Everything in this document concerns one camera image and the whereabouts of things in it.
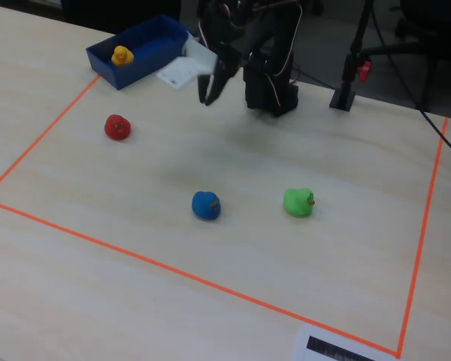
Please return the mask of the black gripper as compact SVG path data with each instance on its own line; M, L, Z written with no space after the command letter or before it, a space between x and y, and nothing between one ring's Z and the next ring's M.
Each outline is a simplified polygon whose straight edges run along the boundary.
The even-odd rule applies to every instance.
M213 75L197 76L199 101L206 106L220 97L228 81L236 75L241 66L241 52L231 43L210 41L208 45L209 49L217 55Z

